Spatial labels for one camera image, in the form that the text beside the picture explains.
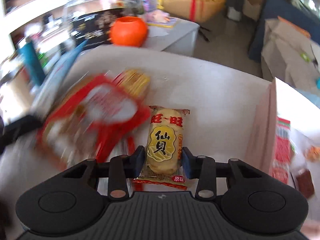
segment gray floor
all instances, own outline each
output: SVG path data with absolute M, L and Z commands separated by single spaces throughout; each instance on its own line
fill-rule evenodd
M 244 17 L 241 22 L 235 22 L 227 19 L 224 12 L 221 12 L 201 25 L 211 30 L 203 31 L 210 42 L 198 35 L 194 57 L 262 77 L 261 64 L 247 56 L 255 28 L 251 19 Z

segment red strap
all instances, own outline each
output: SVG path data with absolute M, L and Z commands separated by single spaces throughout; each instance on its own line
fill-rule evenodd
M 204 7 L 204 2 L 201 0 L 201 15 Z M 191 1 L 191 8 L 190 8 L 190 21 L 195 21 L 195 15 L 196 15 L 196 0 Z
M 129 155 L 132 155 L 134 153 L 134 151 L 136 150 L 132 136 L 127 137 L 127 146 L 128 146 Z

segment red packaging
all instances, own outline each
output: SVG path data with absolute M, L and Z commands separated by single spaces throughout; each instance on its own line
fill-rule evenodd
M 105 75 L 77 83 L 49 115 L 38 145 L 66 168 L 87 158 L 104 162 L 123 135 L 145 122 L 150 109 Z
M 288 184 L 291 146 L 289 140 L 290 122 L 278 118 L 276 124 L 275 155 L 269 174 L 279 181 Z

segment blurred snack package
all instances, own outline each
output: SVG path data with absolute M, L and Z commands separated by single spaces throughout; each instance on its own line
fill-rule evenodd
M 123 135 L 145 122 L 150 109 L 105 75 L 76 83 L 38 133 L 38 152 L 65 169 L 82 160 L 104 162 Z
M 269 173 L 272 177 L 285 184 L 288 184 L 289 164 L 291 159 L 289 134 L 290 122 L 282 118 L 277 118 L 274 157 Z
M 136 183 L 162 184 L 186 190 L 181 167 L 182 137 L 187 109 L 153 109 L 146 161 Z
M 311 198 L 315 194 L 311 172 L 308 168 L 301 168 L 297 174 L 294 175 L 292 173 L 292 176 L 294 176 L 293 179 L 297 190 L 299 190 L 306 199 Z
M 120 73 L 114 82 L 132 97 L 144 100 L 150 86 L 150 77 L 137 69 L 128 69 Z
M 311 162 L 320 161 L 320 147 L 311 146 L 305 153 L 305 157 Z

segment orange container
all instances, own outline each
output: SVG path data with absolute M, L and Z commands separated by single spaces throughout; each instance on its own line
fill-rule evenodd
M 117 19 L 110 29 L 111 42 L 120 46 L 141 47 L 148 35 L 148 26 L 139 17 Z

